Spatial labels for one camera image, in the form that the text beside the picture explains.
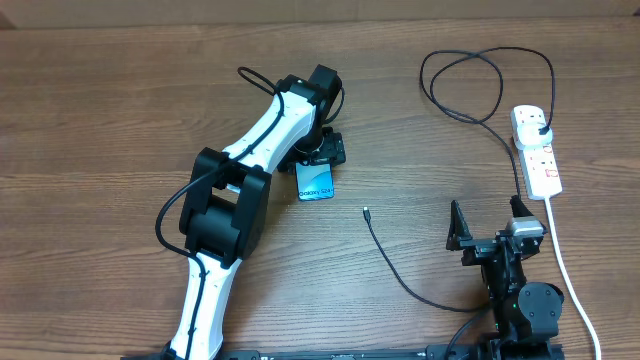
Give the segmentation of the white power strip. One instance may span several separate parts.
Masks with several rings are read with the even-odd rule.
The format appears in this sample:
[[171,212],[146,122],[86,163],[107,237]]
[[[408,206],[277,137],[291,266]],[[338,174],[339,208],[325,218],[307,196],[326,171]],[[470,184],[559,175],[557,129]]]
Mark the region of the white power strip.
[[[547,125],[543,110],[533,105],[514,107],[510,118],[513,138],[517,123]],[[530,150],[518,150],[518,154],[529,199],[544,200],[562,192],[561,178],[551,144]]]

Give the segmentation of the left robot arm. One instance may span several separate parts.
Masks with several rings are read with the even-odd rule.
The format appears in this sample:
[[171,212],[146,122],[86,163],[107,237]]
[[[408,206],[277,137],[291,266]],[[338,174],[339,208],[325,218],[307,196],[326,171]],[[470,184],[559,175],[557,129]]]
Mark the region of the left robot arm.
[[277,82],[248,67],[237,72],[272,103],[235,143],[203,148],[189,182],[159,211],[158,241],[189,265],[180,324],[161,359],[218,356],[234,277],[264,231],[273,173],[304,178],[346,160],[342,136],[329,125],[345,98],[336,70],[319,65],[307,79],[288,75]]

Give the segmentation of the Samsung Galaxy smartphone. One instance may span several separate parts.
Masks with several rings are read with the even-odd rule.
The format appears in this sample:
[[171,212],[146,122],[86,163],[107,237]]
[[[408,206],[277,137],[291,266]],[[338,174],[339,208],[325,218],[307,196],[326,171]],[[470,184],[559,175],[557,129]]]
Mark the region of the Samsung Galaxy smartphone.
[[296,164],[296,180],[300,201],[315,201],[334,197],[334,183],[329,164]]

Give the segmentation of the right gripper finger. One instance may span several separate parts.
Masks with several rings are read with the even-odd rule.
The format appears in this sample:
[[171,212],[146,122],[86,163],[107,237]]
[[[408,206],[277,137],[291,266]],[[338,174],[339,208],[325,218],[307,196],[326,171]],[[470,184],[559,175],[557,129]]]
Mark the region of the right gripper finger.
[[510,206],[514,218],[533,216],[532,212],[526,207],[521,200],[521,197],[518,195],[514,195],[510,198]]
[[456,200],[451,202],[451,217],[449,233],[446,240],[446,249],[450,251],[463,250],[470,246],[473,236]]

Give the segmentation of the white charger plug adapter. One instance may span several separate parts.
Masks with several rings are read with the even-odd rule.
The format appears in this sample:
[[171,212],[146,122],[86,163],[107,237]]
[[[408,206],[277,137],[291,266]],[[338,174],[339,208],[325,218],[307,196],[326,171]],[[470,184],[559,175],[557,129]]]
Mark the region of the white charger plug adapter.
[[530,150],[550,145],[553,131],[537,123],[517,123],[514,130],[514,142],[518,150]]

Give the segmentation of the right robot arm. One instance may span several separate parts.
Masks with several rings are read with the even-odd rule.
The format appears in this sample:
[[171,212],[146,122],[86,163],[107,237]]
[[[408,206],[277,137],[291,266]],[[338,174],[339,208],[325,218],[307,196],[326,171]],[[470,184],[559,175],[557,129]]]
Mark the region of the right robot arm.
[[445,348],[446,359],[562,359],[561,346],[551,344],[558,335],[564,294],[555,285],[527,280],[522,262],[540,251],[547,228],[522,200],[510,199],[512,218],[492,239],[475,239],[457,201],[451,202],[446,248],[462,253],[464,266],[479,266],[487,287],[488,310],[496,331],[474,345]]

